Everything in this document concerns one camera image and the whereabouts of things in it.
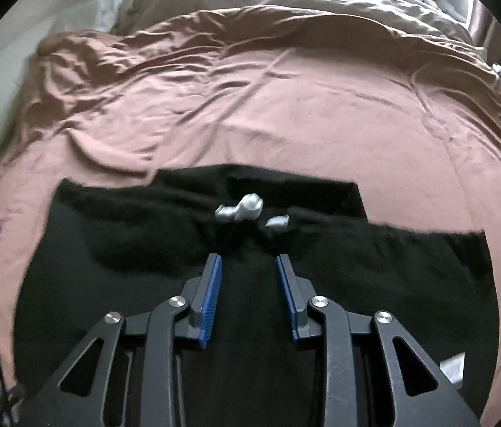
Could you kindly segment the black garment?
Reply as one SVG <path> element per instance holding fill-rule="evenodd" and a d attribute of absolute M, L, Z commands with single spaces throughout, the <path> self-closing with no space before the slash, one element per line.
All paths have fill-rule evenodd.
<path fill-rule="evenodd" d="M 16 309 L 24 405 L 107 313 L 154 310 L 211 253 L 221 290 L 206 348 L 181 348 L 182 426 L 317 426 L 316 351 L 292 339 L 281 254 L 344 310 L 390 312 L 479 419 L 499 344 L 485 236 L 373 225 L 355 183 L 232 165 L 162 170 L 145 187 L 58 185 Z"/>

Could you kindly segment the brown bed blanket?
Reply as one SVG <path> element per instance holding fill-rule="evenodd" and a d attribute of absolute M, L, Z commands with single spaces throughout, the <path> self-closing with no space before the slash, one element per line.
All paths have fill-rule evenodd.
<path fill-rule="evenodd" d="M 481 421 L 501 421 L 501 85 L 466 42 L 254 6 L 37 45 L 0 163 L 0 374 L 20 286 L 64 178 L 148 183 L 238 163 L 354 181 L 368 217 L 486 233 L 500 307 Z"/>

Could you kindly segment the beige duvet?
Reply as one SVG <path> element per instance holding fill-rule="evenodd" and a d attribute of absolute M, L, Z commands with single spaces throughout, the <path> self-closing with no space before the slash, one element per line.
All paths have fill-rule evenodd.
<path fill-rule="evenodd" d="M 191 12 L 254 6 L 277 6 L 365 17 L 412 35 L 466 42 L 482 55 L 487 54 L 487 49 L 475 43 L 470 32 L 461 23 L 439 9 L 408 0 L 128 0 L 118 10 L 114 32 L 128 35 Z"/>

